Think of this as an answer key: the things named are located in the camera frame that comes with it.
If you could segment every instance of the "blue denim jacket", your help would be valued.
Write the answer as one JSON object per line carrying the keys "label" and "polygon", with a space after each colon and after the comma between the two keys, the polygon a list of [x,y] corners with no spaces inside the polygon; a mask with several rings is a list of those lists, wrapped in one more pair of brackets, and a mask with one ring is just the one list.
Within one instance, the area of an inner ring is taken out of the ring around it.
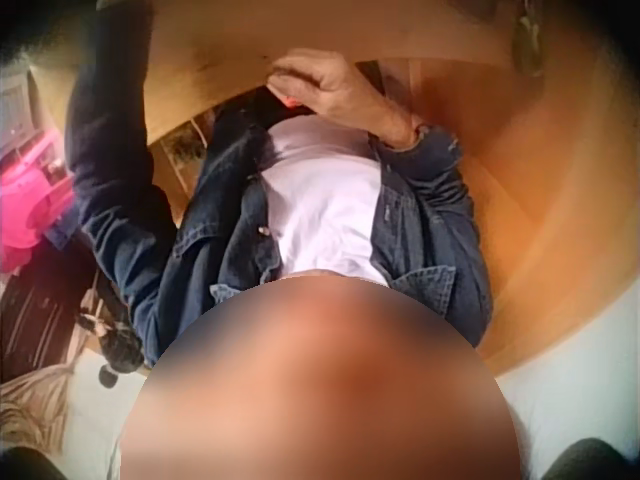
{"label": "blue denim jacket", "polygon": [[[95,61],[77,80],[66,148],[83,230],[154,364],[203,313],[276,280],[281,259],[262,228],[268,206],[257,165],[270,138],[246,110],[216,119],[194,196],[176,229],[164,192],[151,183],[142,94],[149,18],[131,3],[99,13]],[[473,204],[456,169],[457,142],[431,128],[408,151],[374,138],[371,144],[382,167],[373,265],[390,288],[443,316],[476,346],[491,317],[491,298]]]}

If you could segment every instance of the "hand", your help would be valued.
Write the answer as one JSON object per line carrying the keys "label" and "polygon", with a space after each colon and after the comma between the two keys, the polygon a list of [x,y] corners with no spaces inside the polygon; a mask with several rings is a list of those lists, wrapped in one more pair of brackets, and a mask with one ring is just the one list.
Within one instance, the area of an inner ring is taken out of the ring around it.
{"label": "hand", "polygon": [[411,114],[382,96],[339,53],[295,49],[276,60],[267,87],[283,103],[302,103],[318,115],[405,149],[417,141]]}

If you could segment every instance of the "pink object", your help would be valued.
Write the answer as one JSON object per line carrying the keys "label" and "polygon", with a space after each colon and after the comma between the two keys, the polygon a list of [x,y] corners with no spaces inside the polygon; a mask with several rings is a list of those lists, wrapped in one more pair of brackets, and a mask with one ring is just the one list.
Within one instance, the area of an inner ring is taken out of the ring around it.
{"label": "pink object", "polygon": [[48,132],[17,165],[2,175],[0,270],[3,272],[27,263],[30,250],[40,242],[44,231],[73,203],[71,178],[65,177],[51,185],[37,162],[56,137],[55,131]]}

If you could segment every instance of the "person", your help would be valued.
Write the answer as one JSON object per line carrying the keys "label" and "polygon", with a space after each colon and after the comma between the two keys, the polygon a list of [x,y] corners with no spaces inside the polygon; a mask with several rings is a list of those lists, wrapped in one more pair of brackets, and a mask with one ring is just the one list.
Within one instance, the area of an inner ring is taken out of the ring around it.
{"label": "person", "polygon": [[177,229],[147,148],[149,6],[123,0],[97,17],[68,108],[67,165],[82,228],[150,365],[210,309],[301,276],[385,286],[478,345],[491,294],[451,134],[385,98],[341,54],[292,50],[266,88],[217,109]]}

